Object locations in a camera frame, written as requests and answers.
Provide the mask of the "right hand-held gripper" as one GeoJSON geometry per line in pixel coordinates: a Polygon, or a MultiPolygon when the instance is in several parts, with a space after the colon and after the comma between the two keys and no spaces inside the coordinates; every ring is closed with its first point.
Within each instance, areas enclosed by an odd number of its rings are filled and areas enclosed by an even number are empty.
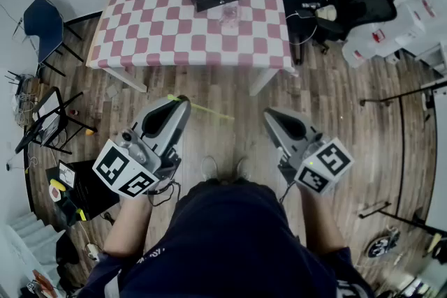
{"type": "Polygon", "coordinates": [[[342,142],[322,136],[310,119],[294,110],[269,107],[263,112],[265,128],[282,158],[278,168],[288,184],[297,184],[316,194],[331,190],[354,164],[342,142]],[[321,137],[308,144],[308,138],[321,137]]]}

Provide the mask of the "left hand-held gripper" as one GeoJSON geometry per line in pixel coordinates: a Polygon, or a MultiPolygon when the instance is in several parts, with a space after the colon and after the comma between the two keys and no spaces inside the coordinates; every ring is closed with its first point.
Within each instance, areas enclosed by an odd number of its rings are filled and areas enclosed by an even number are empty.
{"type": "Polygon", "coordinates": [[[106,142],[93,171],[111,191],[135,199],[159,195],[174,185],[181,159],[168,148],[178,142],[191,114],[189,99],[179,98],[164,97],[146,105],[134,119],[133,130],[126,128],[106,142]]]}

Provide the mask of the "yellow stick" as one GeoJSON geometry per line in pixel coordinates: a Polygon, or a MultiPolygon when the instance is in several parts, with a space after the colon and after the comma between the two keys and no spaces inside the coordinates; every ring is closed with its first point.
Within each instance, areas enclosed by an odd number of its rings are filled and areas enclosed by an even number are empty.
{"type": "MultiPolygon", "coordinates": [[[[172,94],[168,94],[167,97],[170,100],[174,100],[174,101],[177,101],[177,102],[181,101],[181,99],[179,97],[176,97],[176,96],[174,96],[172,94]]],[[[227,119],[227,120],[231,120],[231,121],[235,120],[235,118],[232,117],[232,116],[218,113],[218,112],[216,112],[214,110],[211,110],[209,108],[206,108],[206,107],[203,107],[203,106],[200,106],[200,105],[196,105],[195,103],[191,103],[191,107],[194,108],[194,109],[201,110],[203,112],[209,113],[209,114],[213,114],[213,115],[215,115],[215,116],[217,116],[219,118],[222,118],[222,119],[227,119]]]]}

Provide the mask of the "clear pink-printed cup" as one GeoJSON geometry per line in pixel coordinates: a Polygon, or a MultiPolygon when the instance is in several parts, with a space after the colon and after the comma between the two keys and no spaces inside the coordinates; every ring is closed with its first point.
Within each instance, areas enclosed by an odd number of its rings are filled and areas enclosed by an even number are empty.
{"type": "Polygon", "coordinates": [[[238,28],[242,10],[239,5],[226,4],[222,7],[219,25],[225,28],[238,28]]]}

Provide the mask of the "person's left forearm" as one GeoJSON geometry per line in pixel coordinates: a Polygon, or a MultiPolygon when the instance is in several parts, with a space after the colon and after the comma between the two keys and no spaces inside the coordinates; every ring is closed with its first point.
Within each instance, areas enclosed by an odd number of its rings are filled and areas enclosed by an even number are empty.
{"type": "Polygon", "coordinates": [[[143,252],[152,203],[147,195],[125,198],[118,216],[105,239],[103,251],[116,258],[129,258],[143,252]]]}

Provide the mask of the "white table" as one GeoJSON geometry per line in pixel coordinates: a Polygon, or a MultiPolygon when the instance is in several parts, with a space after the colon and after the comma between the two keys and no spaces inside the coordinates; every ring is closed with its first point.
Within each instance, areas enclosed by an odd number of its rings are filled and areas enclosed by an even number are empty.
{"type": "MultiPolygon", "coordinates": [[[[137,81],[137,79],[135,79],[131,74],[127,73],[124,68],[104,68],[104,71],[140,93],[147,92],[147,86],[142,82],[137,81]]],[[[277,74],[277,72],[277,69],[263,69],[255,81],[250,85],[249,95],[256,96],[277,74]]]]}

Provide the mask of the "person's right shoe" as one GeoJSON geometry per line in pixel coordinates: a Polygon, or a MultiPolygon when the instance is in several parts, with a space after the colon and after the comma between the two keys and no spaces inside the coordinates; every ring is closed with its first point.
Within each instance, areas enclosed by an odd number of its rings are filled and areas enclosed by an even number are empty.
{"type": "Polygon", "coordinates": [[[248,182],[251,179],[251,165],[247,157],[241,158],[235,169],[233,183],[248,182]]]}

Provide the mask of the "pink white checkered tablecloth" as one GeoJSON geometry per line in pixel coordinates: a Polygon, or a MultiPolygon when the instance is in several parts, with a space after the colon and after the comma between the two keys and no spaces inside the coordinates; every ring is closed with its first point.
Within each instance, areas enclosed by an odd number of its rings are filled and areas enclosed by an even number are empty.
{"type": "Polygon", "coordinates": [[[219,25],[222,7],[197,13],[191,0],[109,0],[95,32],[91,68],[156,65],[292,70],[282,0],[239,0],[238,28],[219,25]]]}

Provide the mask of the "black flat case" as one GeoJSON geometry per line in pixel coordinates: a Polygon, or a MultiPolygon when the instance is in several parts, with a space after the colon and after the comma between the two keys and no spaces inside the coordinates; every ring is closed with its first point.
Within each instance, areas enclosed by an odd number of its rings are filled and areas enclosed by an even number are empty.
{"type": "Polygon", "coordinates": [[[58,166],[45,171],[47,181],[56,180],[66,188],[60,200],[55,202],[64,225],[72,226],[78,221],[90,221],[119,203],[118,194],[112,192],[93,171],[94,161],[80,161],[58,166]],[[62,170],[74,174],[74,187],[63,180],[62,170]]]}

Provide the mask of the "black folding stand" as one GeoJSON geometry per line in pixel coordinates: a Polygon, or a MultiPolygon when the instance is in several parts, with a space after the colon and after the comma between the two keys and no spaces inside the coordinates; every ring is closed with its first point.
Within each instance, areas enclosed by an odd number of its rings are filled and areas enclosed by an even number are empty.
{"type": "Polygon", "coordinates": [[[71,155],[72,152],[65,150],[65,146],[82,129],[86,129],[92,133],[97,133],[97,128],[88,126],[87,124],[84,124],[67,114],[66,108],[82,95],[83,92],[81,91],[69,100],[63,102],[59,88],[51,87],[32,110],[33,114],[36,115],[36,119],[30,127],[25,130],[22,139],[15,148],[15,154],[19,154],[27,148],[30,143],[34,143],[40,145],[41,147],[58,151],[62,154],[71,155]],[[67,136],[66,140],[62,142],[60,147],[52,145],[53,141],[67,129],[70,122],[79,126],[76,132],[71,136],[67,136]]]}

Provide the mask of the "round black white disc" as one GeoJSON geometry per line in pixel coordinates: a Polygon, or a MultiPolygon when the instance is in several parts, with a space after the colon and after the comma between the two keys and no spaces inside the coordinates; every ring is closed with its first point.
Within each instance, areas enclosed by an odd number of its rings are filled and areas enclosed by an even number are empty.
{"type": "Polygon", "coordinates": [[[365,253],[368,258],[378,258],[394,249],[400,239],[398,229],[389,230],[387,234],[377,237],[369,243],[365,253]]]}

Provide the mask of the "black office chair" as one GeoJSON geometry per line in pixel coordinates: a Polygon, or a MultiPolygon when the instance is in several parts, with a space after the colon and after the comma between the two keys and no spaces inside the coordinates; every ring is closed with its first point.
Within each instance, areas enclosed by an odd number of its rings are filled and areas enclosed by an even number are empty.
{"type": "Polygon", "coordinates": [[[397,17],[395,0],[283,0],[295,65],[302,64],[305,44],[326,54],[328,41],[345,41],[352,29],[397,17]]]}

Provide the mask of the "white desk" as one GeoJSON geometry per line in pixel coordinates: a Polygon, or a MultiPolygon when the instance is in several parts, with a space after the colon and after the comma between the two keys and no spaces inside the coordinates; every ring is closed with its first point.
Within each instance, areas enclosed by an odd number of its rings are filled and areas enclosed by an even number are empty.
{"type": "Polygon", "coordinates": [[[447,77],[423,89],[432,90],[432,117],[436,129],[434,184],[425,224],[447,232],[447,77]]]}

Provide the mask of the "white power strip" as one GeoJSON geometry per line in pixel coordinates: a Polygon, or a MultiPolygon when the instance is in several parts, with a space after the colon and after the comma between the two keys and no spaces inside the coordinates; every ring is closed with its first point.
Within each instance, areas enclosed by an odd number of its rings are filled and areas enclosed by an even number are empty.
{"type": "Polygon", "coordinates": [[[98,262],[99,261],[99,253],[100,253],[100,248],[97,244],[93,244],[93,243],[88,243],[85,246],[85,252],[87,254],[87,256],[95,261],[98,262]]]}

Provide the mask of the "blue chair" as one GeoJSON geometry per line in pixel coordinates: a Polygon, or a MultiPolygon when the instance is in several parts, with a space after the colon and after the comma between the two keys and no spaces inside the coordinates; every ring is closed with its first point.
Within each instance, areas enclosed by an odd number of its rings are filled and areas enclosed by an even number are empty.
{"type": "Polygon", "coordinates": [[[51,66],[47,59],[54,52],[61,54],[59,47],[63,47],[78,61],[84,60],[64,43],[64,30],[71,32],[78,40],[83,38],[64,22],[61,13],[49,0],[34,0],[23,15],[24,33],[26,36],[36,36],[38,44],[38,64],[45,65],[50,70],[65,77],[66,75],[51,66]]]}

